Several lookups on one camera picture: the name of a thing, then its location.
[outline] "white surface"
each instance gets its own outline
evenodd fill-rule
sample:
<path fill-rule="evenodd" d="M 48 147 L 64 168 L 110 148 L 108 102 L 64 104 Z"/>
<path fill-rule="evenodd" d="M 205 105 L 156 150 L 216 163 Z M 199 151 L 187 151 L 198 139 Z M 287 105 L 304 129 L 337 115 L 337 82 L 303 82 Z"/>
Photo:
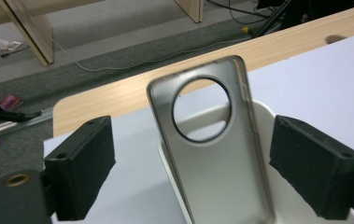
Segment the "white surface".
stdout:
<path fill-rule="evenodd" d="M 253 98 L 276 114 L 308 122 L 354 149 L 354 37 L 253 71 L 249 81 Z M 211 88 L 194 94 L 211 95 Z M 112 122 L 117 163 L 87 218 L 74 223 L 185 223 L 157 153 L 149 108 Z M 57 141 L 45 142 L 45 149 Z"/>
<path fill-rule="evenodd" d="M 158 153 L 150 109 L 112 119 L 112 128 L 116 164 L 85 220 L 70 223 L 185 223 Z M 45 154 L 66 136 L 45 141 Z"/>
<path fill-rule="evenodd" d="M 354 149 L 354 36 L 249 73 L 252 97 Z"/>

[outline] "wooden table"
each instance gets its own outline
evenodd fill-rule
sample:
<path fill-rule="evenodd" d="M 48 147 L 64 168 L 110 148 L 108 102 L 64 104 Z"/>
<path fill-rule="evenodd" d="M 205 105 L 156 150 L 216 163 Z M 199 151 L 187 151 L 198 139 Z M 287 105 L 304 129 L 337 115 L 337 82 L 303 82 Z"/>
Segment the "wooden table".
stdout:
<path fill-rule="evenodd" d="M 146 88 L 156 77 L 228 55 L 239 55 L 252 71 L 325 46 L 329 35 L 354 35 L 354 8 L 66 97 L 54 107 L 53 135 L 72 132 L 89 119 L 117 117 L 148 106 Z"/>

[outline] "phone case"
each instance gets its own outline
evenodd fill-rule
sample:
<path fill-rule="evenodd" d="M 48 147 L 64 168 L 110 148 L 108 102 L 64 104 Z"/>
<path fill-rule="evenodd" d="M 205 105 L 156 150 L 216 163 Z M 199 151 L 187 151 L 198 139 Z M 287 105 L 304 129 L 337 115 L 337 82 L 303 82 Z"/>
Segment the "phone case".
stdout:
<path fill-rule="evenodd" d="M 219 84 L 230 103 L 176 121 L 176 98 L 197 79 Z M 247 72 L 241 58 L 218 59 L 153 80 L 148 85 L 148 98 L 162 137 L 164 156 L 192 223 L 274 223 Z M 219 120 L 226 121 L 226 125 L 213 137 L 196 141 L 184 134 Z"/>

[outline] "circular hole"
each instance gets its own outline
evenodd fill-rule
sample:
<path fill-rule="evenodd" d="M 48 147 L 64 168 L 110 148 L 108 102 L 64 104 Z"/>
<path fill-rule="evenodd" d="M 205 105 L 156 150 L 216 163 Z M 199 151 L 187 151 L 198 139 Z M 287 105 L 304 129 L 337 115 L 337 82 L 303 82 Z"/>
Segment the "circular hole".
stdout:
<path fill-rule="evenodd" d="M 17 186 L 27 182 L 28 179 L 29 179 L 29 175 L 26 175 L 26 174 L 14 175 L 7 180 L 6 185 L 8 187 L 17 187 Z"/>
<path fill-rule="evenodd" d="M 66 153 L 60 153 L 60 154 L 57 155 L 57 159 L 62 160 L 62 159 L 65 159 L 65 158 L 66 158 Z"/>
<path fill-rule="evenodd" d="M 183 137 L 193 142 L 204 142 L 223 132 L 231 111 L 225 89 L 216 81 L 201 78 L 179 91 L 174 102 L 173 120 Z"/>

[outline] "cable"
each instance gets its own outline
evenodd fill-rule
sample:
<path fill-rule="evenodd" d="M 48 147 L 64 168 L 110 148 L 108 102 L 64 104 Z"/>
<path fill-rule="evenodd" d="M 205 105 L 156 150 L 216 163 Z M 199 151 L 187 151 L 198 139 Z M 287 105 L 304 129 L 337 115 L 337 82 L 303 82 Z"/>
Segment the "cable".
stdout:
<path fill-rule="evenodd" d="M 230 10 L 233 10 L 233 11 L 238 11 L 238 12 L 242 12 L 242 13 L 246 13 L 246 14 L 249 14 L 249 15 L 254 15 L 254 16 L 257 16 L 257 17 L 262 17 L 262 18 L 266 18 L 268 19 L 269 16 L 265 16 L 265 15 L 262 15 L 258 12 L 250 12 L 250 11 L 245 11 L 245 10 L 242 10 L 242 9 L 238 9 L 238 8 L 235 8 L 235 7 L 231 7 L 231 4 L 230 4 L 230 1 L 229 1 L 229 6 L 225 6 L 225 5 L 222 5 L 222 4 L 219 4 L 219 3 L 216 3 L 212 0 L 206 0 L 208 3 L 212 4 L 212 5 L 215 5 L 217 7 L 224 7 L 224 8 L 227 8 L 227 9 L 230 9 Z"/>
<path fill-rule="evenodd" d="M 24 10 L 27 12 L 27 14 L 31 16 L 29 10 L 27 9 L 27 7 L 25 6 L 25 2 L 23 0 L 21 0 L 21 5 L 22 7 L 24 8 Z M 177 52 L 175 54 L 171 54 L 169 56 L 166 56 L 164 58 L 161 58 L 161 59 L 158 59 L 158 60 L 149 60 L 149 61 L 145 61 L 145 62 L 142 62 L 142 63 L 137 63 L 137 64 L 134 64 L 134 65 L 131 65 L 131 66 L 126 66 L 126 67 L 103 67 L 103 68 L 98 68 L 98 69 L 90 69 L 90 68 L 87 68 L 83 65 L 81 65 L 81 63 L 75 59 L 75 57 L 69 53 L 66 49 L 64 49 L 54 38 L 52 38 L 52 36 L 50 36 L 46 31 L 44 31 L 35 21 L 32 21 L 34 26 L 36 28 L 38 28 L 46 37 L 48 37 L 49 39 L 51 39 L 51 41 L 57 45 L 58 48 L 60 48 L 60 50 L 62 50 L 64 53 L 66 53 L 71 59 L 72 61 L 77 65 L 79 66 L 81 69 L 87 71 L 87 72 L 100 72 L 100 71 L 104 71 L 104 70 L 125 70 L 125 69 L 131 69 L 131 68 L 134 68 L 134 67 L 137 67 L 139 65 L 142 65 L 142 64 L 145 64 L 145 63 L 158 63 L 158 62 L 162 62 L 162 61 L 165 61 L 169 58 L 173 58 L 175 56 L 178 56 L 180 54 L 184 54 L 184 53 L 192 53 L 192 52 L 196 52 L 196 51 L 200 51 L 200 50 L 203 50 L 203 49 L 209 49 L 209 48 L 212 48 L 212 47 L 215 47 L 217 45 L 221 45 L 221 44 L 228 44 L 228 43 L 233 43 L 233 42 L 240 42 L 240 41 L 245 41 L 245 40 L 249 40 L 251 39 L 251 37 L 247 37 L 247 38 L 239 38 L 239 39 L 235 39 L 235 40 L 229 40 L 229 41 L 221 41 L 221 42 L 218 42 L 218 43 L 215 43 L 215 44 L 212 44 L 212 45 L 209 45 L 209 46 L 206 46 L 206 47 L 203 47 L 203 48 L 200 48 L 200 49 L 190 49 L 190 50 L 182 50 L 180 52 Z"/>
<path fill-rule="evenodd" d="M 233 15 L 233 13 L 232 13 L 232 10 L 230 9 L 231 0 L 229 0 L 228 3 L 229 3 L 228 5 L 229 5 L 229 13 L 230 13 L 230 16 L 232 17 L 232 19 L 233 19 L 235 22 L 238 22 L 238 23 L 240 23 L 240 24 L 242 24 L 242 25 L 250 25 L 250 24 L 258 23 L 258 22 L 265 21 L 266 19 L 268 19 L 268 18 L 265 18 L 265 19 L 261 19 L 261 20 L 259 20 L 259 21 L 251 21 L 251 22 L 241 22 L 241 21 L 238 21 L 238 20 L 234 17 L 234 15 Z"/>
<path fill-rule="evenodd" d="M 23 51 L 25 51 L 25 50 L 27 50 L 29 48 L 30 47 L 26 47 L 25 49 L 19 49 L 19 50 L 16 50 L 16 51 L 11 51 L 9 53 L 3 53 L 0 56 L 1 56 L 1 58 L 6 58 L 8 55 L 15 54 L 15 53 L 20 53 L 20 52 L 23 52 Z"/>

